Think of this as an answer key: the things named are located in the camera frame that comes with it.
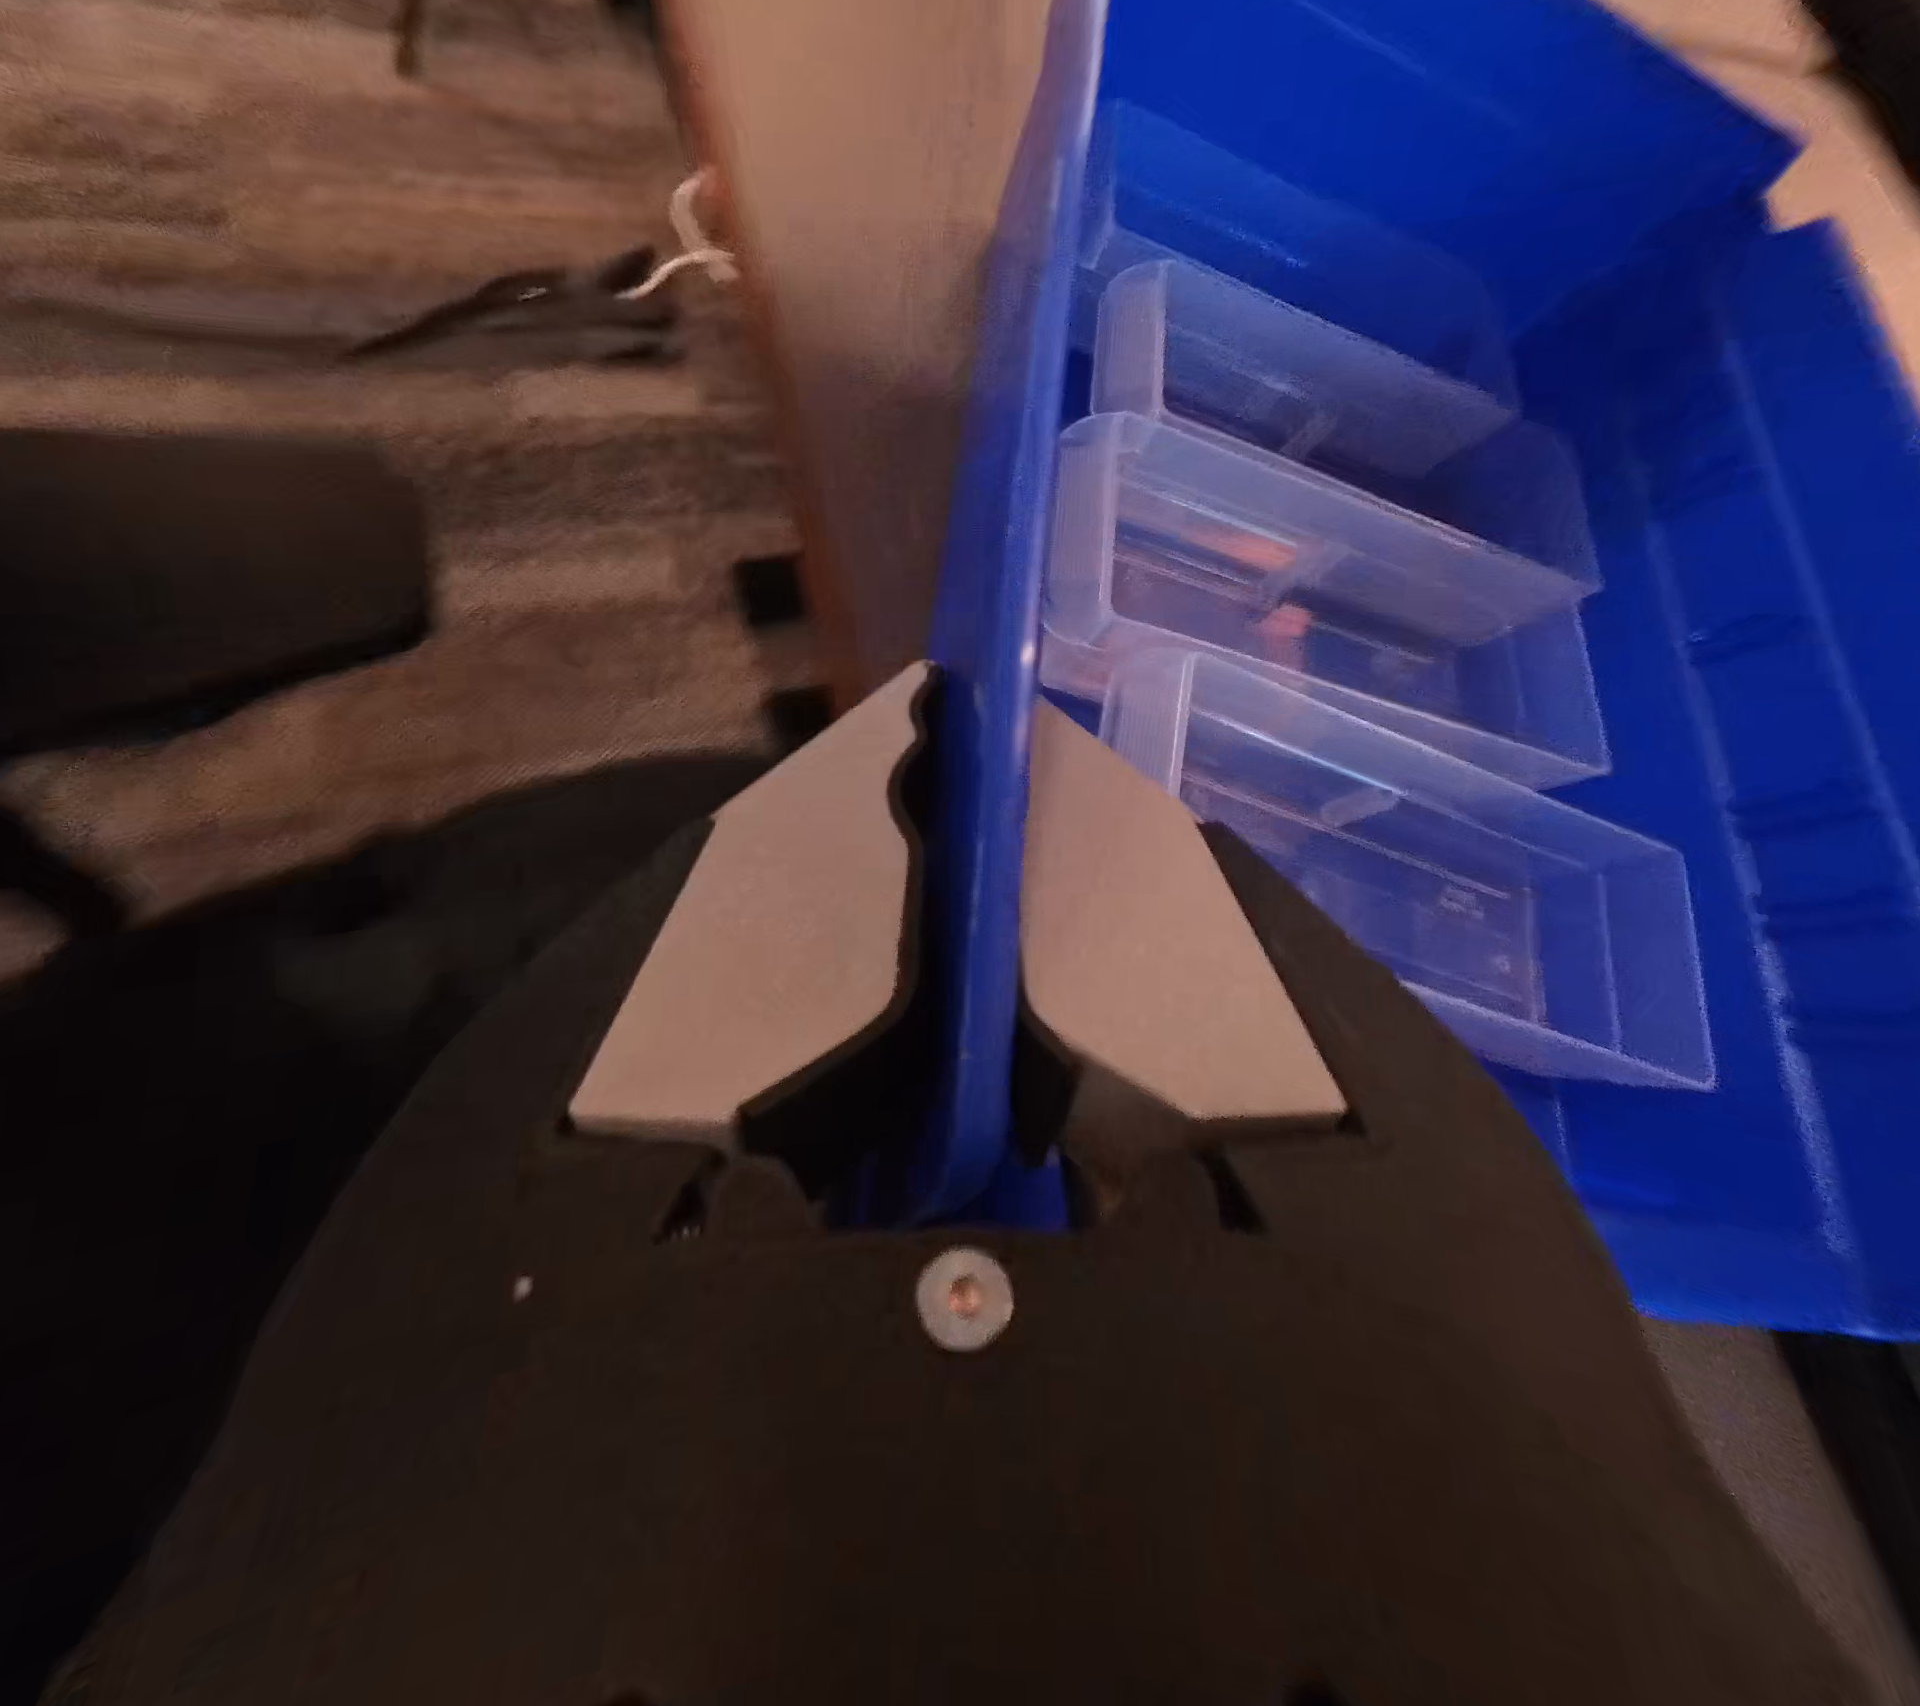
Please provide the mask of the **clear plastic drawer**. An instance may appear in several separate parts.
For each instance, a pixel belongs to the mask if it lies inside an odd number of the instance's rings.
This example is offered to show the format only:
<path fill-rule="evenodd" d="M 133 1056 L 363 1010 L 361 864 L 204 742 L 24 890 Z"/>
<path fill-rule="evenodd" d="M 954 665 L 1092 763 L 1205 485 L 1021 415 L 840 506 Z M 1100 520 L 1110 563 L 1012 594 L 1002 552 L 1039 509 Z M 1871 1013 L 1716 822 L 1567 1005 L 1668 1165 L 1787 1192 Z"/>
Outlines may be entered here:
<path fill-rule="evenodd" d="M 1716 1090 L 1692 888 L 1668 844 L 1193 650 L 1122 658 L 1100 736 L 1485 1064 Z"/>
<path fill-rule="evenodd" d="M 1500 305 L 1456 255 L 1318 198 L 1116 99 L 1096 109 L 1081 180 L 1067 344 L 1092 352 L 1111 278 L 1176 255 L 1517 406 Z"/>
<path fill-rule="evenodd" d="M 1569 445 L 1528 422 L 1401 497 L 1207 426 L 1057 440 L 1039 684 L 1096 706 L 1144 650 L 1224 658 L 1506 782 L 1603 776 L 1580 609 L 1599 589 Z"/>
<path fill-rule="evenodd" d="M 1176 255 L 1098 291 L 1092 410 L 1205 428 L 1598 592 L 1567 441 L 1517 398 Z"/>

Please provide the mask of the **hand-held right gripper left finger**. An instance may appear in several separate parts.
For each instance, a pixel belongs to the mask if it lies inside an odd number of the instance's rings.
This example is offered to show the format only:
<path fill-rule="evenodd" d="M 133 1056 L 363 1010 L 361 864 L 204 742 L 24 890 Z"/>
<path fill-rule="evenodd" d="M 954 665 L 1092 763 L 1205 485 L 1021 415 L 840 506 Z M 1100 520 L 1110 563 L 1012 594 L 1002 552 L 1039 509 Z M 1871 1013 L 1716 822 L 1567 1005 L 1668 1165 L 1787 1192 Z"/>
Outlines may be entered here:
<path fill-rule="evenodd" d="M 714 810 L 569 1095 L 575 1128 L 835 1128 L 920 982 L 907 787 L 941 674 L 901 667 Z"/>

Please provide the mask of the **blue plastic box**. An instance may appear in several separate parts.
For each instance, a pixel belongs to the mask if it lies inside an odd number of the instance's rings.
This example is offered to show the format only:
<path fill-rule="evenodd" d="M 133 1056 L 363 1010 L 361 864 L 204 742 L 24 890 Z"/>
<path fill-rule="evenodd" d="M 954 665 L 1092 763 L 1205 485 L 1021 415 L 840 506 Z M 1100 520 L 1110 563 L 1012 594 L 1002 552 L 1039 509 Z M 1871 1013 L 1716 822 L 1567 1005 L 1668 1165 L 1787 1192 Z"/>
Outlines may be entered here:
<path fill-rule="evenodd" d="M 1014 1152 L 1016 921 L 1096 109 L 1156 113 L 1465 263 L 1565 440 L 1611 766 L 1534 789 L 1679 851 L 1703 1094 L 1496 1069 L 1650 1313 L 1916 1339 L 1916 410 L 1785 133 L 1594 0 L 1052 0 L 997 208 L 929 616 L 932 1028 L 880 1217 Z"/>

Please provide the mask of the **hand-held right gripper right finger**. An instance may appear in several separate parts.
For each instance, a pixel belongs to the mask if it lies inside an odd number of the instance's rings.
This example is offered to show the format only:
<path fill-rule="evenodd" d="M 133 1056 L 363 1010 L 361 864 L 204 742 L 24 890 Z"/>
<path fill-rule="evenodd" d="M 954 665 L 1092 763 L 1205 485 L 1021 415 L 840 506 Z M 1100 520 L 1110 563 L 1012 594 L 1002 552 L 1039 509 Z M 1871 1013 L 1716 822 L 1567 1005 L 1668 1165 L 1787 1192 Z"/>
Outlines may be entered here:
<path fill-rule="evenodd" d="M 1187 807 L 1038 704 L 1020 993 L 1060 1128 L 1329 1128 L 1332 1069 Z"/>

